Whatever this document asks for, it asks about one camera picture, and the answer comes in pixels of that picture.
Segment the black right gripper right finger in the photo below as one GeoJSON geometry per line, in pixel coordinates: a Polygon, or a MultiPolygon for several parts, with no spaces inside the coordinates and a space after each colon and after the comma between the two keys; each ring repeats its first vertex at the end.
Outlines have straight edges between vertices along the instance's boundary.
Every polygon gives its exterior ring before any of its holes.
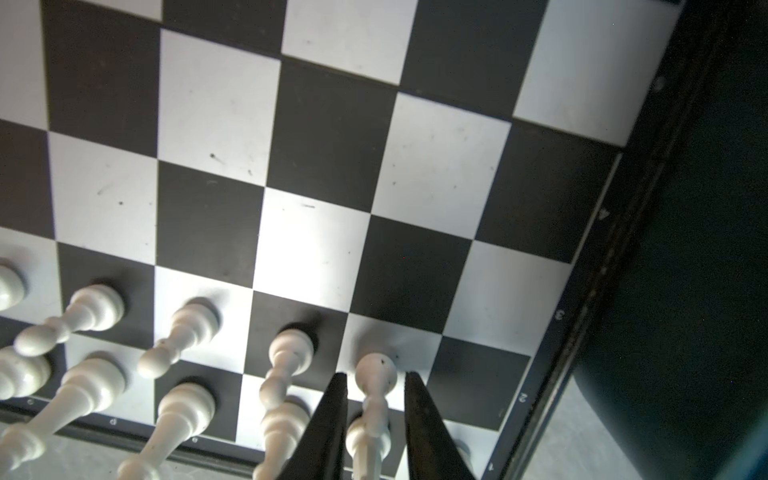
{"type": "Polygon", "coordinates": [[[411,480],[474,478],[416,372],[405,374],[404,414],[411,480]]]}

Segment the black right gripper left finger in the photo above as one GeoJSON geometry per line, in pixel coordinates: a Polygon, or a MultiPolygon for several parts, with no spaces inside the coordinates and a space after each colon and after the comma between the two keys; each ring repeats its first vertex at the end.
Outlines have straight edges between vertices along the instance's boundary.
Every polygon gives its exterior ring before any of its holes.
{"type": "Polygon", "coordinates": [[[331,378],[296,450],[277,477],[278,480],[339,480],[343,477],[347,396],[347,375],[338,372],[331,378]]]}

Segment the white chess pawn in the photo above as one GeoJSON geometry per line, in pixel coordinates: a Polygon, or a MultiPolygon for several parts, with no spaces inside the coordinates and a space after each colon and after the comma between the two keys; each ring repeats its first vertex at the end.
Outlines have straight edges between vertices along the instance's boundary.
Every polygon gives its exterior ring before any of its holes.
{"type": "Polygon", "coordinates": [[[394,362],[381,353],[370,353],[360,359],[355,370],[355,382],[364,394],[363,423],[367,435],[381,437],[388,429],[387,395],[397,383],[394,362]]]}
{"type": "Polygon", "coordinates": [[[299,329],[284,330],[272,340],[268,350],[272,368],[259,390],[259,399],[266,410],[284,402],[293,378],[309,368],[314,352],[311,338],[299,329]]]}

